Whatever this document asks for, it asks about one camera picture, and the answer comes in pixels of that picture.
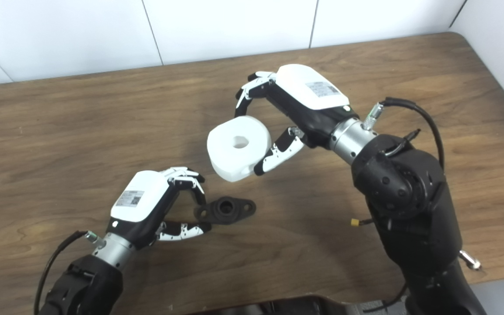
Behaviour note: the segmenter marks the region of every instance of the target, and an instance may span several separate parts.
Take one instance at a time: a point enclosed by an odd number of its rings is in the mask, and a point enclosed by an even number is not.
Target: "label sticker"
[[[116,201],[116,206],[137,207],[142,195],[144,195],[144,191],[124,191],[120,198],[118,198],[118,201]]]
[[[307,83],[306,86],[308,86],[319,98],[340,94],[340,91],[333,87],[330,82],[310,82]]]

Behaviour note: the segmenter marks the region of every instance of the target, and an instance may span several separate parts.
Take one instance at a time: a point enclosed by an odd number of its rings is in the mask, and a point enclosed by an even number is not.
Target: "black wire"
[[[75,231],[72,235],[68,236],[68,238],[64,239],[63,242],[56,248],[56,251],[50,256],[44,271],[42,271],[42,277],[40,277],[40,282],[38,282],[38,289],[36,289],[36,295],[34,297],[34,315],[38,315],[40,311],[40,297],[42,296],[42,289],[44,289],[44,282],[46,282],[46,278],[48,277],[48,272],[50,271],[50,267],[54,263],[55,259],[58,257],[58,254],[61,253],[62,250],[66,249],[71,243],[75,242],[76,239],[85,235],[87,231]]]
[[[379,307],[364,309],[363,313],[373,313],[376,311],[380,311],[381,309],[391,307],[392,305],[398,303],[402,299],[407,289],[408,289],[408,283],[404,283],[404,286],[400,289],[400,292],[398,292],[398,295],[396,295],[394,299],[391,299],[389,302],[383,302],[382,305],[380,305]]]
[[[386,100],[380,102],[380,104],[384,106],[398,106],[398,107],[404,107],[408,108],[411,110],[415,110],[419,115],[425,119],[425,121],[428,123],[431,131],[433,132],[434,136],[434,142],[437,145],[437,151],[438,151],[438,163],[440,164],[442,170],[445,169],[445,150],[442,146],[442,139],[441,139],[441,134],[438,131],[437,125],[434,123],[433,118],[428,114],[423,108],[419,107],[416,103],[409,101],[409,100],[403,100],[401,98],[386,98]]]

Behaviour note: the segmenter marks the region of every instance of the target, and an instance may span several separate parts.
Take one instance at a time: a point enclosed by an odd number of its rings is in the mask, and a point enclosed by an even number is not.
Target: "white foam block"
[[[252,116],[240,116],[220,124],[207,137],[211,165],[221,178],[240,181],[254,173],[270,148],[268,129]]]

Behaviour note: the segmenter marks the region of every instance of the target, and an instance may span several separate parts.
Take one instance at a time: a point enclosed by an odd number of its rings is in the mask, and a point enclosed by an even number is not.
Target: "wood grain surface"
[[[504,91],[464,38],[444,33],[198,63],[0,85],[0,314],[31,314],[46,260],[77,229],[102,234],[110,207],[140,170],[185,165],[201,172],[210,201],[256,201],[256,214],[202,237],[158,243],[124,273],[114,314],[180,315],[304,294],[341,302],[387,299],[403,280],[334,153],[303,149],[262,176],[228,183],[214,173],[208,132],[232,118],[236,91],[256,70],[306,64],[364,116],[384,96],[418,102],[436,119],[464,249],[504,278]],[[291,122],[265,100],[248,112],[277,137]],[[380,133],[423,132],[415,113],[388,109]],[[181,194],[168,218],[192,220]],[[54,264],[90,253],[78,241]]]

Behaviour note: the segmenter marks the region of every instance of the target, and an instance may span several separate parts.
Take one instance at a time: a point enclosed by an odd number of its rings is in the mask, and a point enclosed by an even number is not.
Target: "cast iron part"
[[[194,216],[199,222],[229,225],[246,219],[255,212],[254,201],[226,196],[195,209]]]

